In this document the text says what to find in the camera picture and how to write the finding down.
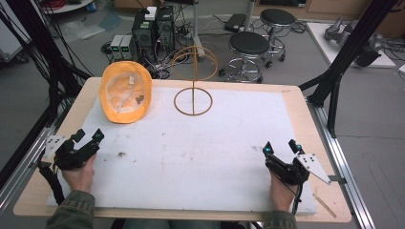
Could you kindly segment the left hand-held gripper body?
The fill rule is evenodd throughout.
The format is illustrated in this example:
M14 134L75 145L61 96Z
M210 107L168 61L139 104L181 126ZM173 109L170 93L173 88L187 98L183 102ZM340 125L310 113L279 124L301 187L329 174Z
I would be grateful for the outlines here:
M61 170L82 168L86 162L99 150L99 137L93 137L89 142L75 148L80 137L51 135L46 139L44 157L53 156L54 164Z

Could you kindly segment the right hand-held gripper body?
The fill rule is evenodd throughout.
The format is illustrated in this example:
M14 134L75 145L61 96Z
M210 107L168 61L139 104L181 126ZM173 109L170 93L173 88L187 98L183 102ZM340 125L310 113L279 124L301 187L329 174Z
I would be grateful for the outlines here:
M297 155L291 163L285 163L275 155L269 155L266 157L266 166L286 184L304 184L309 175L314 175L328 185L331 184L330 177L315 154Z

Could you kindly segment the orange hat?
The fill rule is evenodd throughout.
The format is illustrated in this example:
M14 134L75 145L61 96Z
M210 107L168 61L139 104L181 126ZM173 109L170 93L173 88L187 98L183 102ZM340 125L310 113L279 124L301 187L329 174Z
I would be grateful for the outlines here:
M152 100L151 74L138 62L119 61L101 76L99 100L106 117L118 124L141 120Z

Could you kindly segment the brown wire ring stand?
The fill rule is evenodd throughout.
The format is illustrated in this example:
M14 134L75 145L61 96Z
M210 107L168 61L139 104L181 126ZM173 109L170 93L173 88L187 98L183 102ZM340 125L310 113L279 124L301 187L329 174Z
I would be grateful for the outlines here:
M201 58L209 60L210 73L205 73L200 64ZM188 116L206 114L213 106L213 96L209 91L198 86L199 82L211 79L219 69L216 55L202 46L188 46L175 53L171 69L178 79L187 81L190 85L179 90L174 96L176 110Z

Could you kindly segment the person's left hand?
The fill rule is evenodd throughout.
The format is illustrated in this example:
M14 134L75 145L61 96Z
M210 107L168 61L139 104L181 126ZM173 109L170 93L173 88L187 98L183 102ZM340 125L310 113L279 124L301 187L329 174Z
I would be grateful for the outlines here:
M93 155L88 159L83 167L62 171L62 176L64 177L72 191L81 191L85 193L91 192L93 176L95 174L95 159L96 155Z

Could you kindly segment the person's right hand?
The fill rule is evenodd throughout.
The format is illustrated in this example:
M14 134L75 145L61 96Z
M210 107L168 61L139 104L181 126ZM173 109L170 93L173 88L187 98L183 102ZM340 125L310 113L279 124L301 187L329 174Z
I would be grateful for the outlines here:
M270 198L275 211L288 212L297 192L297 185L283 183L274 173L270 173Z

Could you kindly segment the thin wooden stick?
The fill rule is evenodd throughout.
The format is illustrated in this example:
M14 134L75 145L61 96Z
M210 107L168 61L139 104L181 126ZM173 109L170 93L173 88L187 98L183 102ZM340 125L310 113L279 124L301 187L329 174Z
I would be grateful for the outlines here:
M318 197L318 196L315 195L315 194L312 194L312 195L313 195L313 197L319 202L319 204L322 205L323 208L324 208L334 219L337 218L337 215L332 211L332 209L328 206L328 204L327 204L324 200L322 200L320 197Z

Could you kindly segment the white foam mat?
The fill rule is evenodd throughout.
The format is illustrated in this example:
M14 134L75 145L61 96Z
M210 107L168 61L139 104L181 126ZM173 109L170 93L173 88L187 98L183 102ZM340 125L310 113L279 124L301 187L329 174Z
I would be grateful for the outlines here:
M270 177L263 148L294 158L294 131L281 93L212 90L213 106L188 116L173 103L177 88L157 87L146 116L109 121L96 102L82 125L104 138L92 188L99 208L264 212Z

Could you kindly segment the small grey power unit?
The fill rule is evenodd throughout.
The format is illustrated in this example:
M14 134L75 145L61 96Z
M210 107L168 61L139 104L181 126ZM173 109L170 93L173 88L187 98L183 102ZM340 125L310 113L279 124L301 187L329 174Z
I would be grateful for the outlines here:
M121 44L122 38L123 38L123 36L121 34L117 34L114 36L114 38L110 44L110 48L111 48L111 51L112 51L112 54L113 54L115 60L122 58L122 54L120 51L120 44Z
M121 54L122 54L123 59L131 60L133 57L132 39L133 39L133 37L131 35L124 35L121 40L120 49L121 49Z

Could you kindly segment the large black round stool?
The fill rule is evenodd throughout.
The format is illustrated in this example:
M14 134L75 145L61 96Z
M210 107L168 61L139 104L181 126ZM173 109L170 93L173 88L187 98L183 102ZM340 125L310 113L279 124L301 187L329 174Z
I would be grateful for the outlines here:
M269 49L267 40L258 33L240 31L230 36L228 48L237 57L219 69L219 76L225 76L227 81L262 83L261 67L256 61L265 57Z

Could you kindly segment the black computer tower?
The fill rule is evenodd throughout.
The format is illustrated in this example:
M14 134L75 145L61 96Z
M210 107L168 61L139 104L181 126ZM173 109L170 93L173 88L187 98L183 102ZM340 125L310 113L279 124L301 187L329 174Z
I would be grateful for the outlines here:
M156 22L145 19L146 10L136 13L132 34L138 51L139 62L156 62L155 44L157 41Z
M175 49L174 8L172 6L160 8L156 23L160 46L166 51L173 51Z

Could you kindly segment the white floor board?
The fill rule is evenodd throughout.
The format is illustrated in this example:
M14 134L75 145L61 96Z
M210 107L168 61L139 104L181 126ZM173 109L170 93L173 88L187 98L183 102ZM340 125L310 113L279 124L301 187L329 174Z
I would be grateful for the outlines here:
M308 22L307 26L312 38L317 42L318 48L330 64L341 50L341 46L334 40L327 40L324 37L325 30L330 24ZM383 51L378 53L380 56L369 65L369 68L391 69L395 66L395 63Z

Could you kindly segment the flat black case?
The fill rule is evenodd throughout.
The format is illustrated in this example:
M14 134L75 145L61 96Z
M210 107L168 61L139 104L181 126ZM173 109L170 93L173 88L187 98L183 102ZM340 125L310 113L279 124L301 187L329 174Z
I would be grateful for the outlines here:
M238 32L239 29L245 24L245 14L236 13L233 14L228 21L224 24L226 31Z

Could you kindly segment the small black round stool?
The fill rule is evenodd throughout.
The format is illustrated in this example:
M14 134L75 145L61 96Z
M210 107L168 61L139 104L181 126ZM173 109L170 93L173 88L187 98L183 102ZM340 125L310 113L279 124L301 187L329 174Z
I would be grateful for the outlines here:
M269 59L265 66L269 69L272 66L275 54L280 54L279 60L281 62L286 57L286 45L276 36L276 33L290 28L296 22L296 18L285 10L266 9L260 13L260 20L266 26Z

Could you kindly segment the white box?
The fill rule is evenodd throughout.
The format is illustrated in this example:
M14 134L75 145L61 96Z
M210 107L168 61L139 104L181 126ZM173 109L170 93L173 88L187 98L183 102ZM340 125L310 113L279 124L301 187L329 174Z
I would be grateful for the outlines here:
M147 7L146 13L144 14L144 19L146 21L154 21L157 16L158 9L156 7Z

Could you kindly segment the grey metal pole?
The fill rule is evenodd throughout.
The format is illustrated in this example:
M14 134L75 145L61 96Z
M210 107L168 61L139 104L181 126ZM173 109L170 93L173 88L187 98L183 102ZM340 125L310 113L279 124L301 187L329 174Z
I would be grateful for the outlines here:
M250 31L252 14L254 12L255 4L257 0L247 0L247 7L245 12L245 24L244 31Z

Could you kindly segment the grey desk leg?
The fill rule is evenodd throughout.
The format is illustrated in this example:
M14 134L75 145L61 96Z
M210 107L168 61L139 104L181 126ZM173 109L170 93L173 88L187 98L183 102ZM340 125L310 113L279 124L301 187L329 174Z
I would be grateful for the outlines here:
M192 39L194 46L196 47L198 59L200 61L205 60L205 51L201 39L199 38L199 0L192 0L193 5L193 29Z

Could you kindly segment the aluminium rail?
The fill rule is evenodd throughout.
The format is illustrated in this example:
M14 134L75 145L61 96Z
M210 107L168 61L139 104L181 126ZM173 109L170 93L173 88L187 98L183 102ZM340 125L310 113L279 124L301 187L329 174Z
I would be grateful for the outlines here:
M308 103L309 111L324 142L331 166L335 172L335 180L339 183L350 213L359 229L376 229L372 216L362 198L350 165L336 137L327 127L328 114L323 107L315 107Z
M11 157L11 173L0 184L0 216L9 208L11 201L36 168L36 161L45 150L46 140L53 135L54 124L33 128Z

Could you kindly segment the black metal frame strut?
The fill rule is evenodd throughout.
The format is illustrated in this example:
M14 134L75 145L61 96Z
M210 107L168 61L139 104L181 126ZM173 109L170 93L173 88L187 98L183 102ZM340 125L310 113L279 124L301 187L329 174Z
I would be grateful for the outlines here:
M330 66L319 76L299 86L301 91L316 86L308 101L315 107L323 107L330 96L327 130L336 138L335 119L341 79L366 42L371 38L390 10L399 0L372 0L359 19L348 41L343 45Z
M49 105L38 118L17 150L12 154L5 167L0 170L0 190L11 180L11 175L22 162L34 139L44 127L60 121L59 106L65 112L73 105L84 82L93 77L90 72L79 69L74 62L68 61L53 41L52 34L36 0L0 1L0 21L32 59L40 75L48 83Z

